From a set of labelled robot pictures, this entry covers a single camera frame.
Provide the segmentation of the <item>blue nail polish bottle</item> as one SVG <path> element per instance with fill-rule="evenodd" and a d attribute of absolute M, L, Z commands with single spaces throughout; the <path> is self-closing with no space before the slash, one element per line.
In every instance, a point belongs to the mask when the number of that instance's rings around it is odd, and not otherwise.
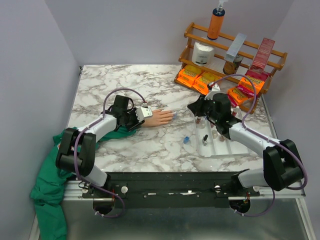
<path fill-rule="evenodd" d="M 190 137 L 189 136 L 186 136 L 184 139 L 183 139 L 183 143 L 184 144 L 188 144 L 190 142 Z"/>

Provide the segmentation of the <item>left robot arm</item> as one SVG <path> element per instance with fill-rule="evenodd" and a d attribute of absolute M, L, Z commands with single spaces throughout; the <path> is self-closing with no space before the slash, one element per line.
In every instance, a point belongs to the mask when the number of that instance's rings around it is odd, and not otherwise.
<path fill-rule="evenodd" d="M 129 132 L 136 130 L 153 115 L 146 103 L 129 107 L 130 103 L 131 98 L 116 95 L 113 105 L 96 120 L 77 129 L 67 128 L 62 135 L 56 167 L 93 184 L 93 191 L 101 198 L 110 194 L 111 185 L 107 182 L 108 174 L 95 165 L 96 143 L 121 127 Z"/>

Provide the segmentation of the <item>mannequin hand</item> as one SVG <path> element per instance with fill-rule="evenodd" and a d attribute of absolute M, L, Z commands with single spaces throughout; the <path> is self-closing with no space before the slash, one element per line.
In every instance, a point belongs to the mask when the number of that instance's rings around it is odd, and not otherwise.
<path fill-rule="evenodd" d="M 152 111 L 152 116 L 147 118 L 142 124 L 144 128 L 159 127 L 168 124 L 174 118 L 171 110 L 156 109 Z"/>

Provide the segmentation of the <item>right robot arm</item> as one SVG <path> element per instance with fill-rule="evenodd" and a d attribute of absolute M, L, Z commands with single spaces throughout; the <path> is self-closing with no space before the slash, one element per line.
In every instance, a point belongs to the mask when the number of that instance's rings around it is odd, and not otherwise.
<path fill-rule="evenodd" d="M 270 138 L 247 127 L 244 120 L 232 114 L 231 102 L 225 93 L 216 93 L 212 99 L 202 94 L 187 108 L 195 117 L 204 117 L 214 124 L 219 134 L 239 142 L 263 159 L 262 168 L 246 169 L 232 176 L 230 191 L 234 195 L 241 196 L 251 187 L 297 191 L 306 186 L 308 176 L 295 143 Z"/>

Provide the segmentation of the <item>green jacket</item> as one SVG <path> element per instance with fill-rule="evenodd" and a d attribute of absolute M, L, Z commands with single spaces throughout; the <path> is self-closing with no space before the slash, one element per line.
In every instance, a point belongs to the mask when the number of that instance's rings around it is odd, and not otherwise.
<path fill-rule="evenodd" d="M 42 240 L 67 239 L 67 222 L 61 202 L 64 198 L 65 182 L 73 174 L 56 167 L 62 137 L 62 132 L 52 137 L 53 147 L 45 157 L 30 192 Z"/>

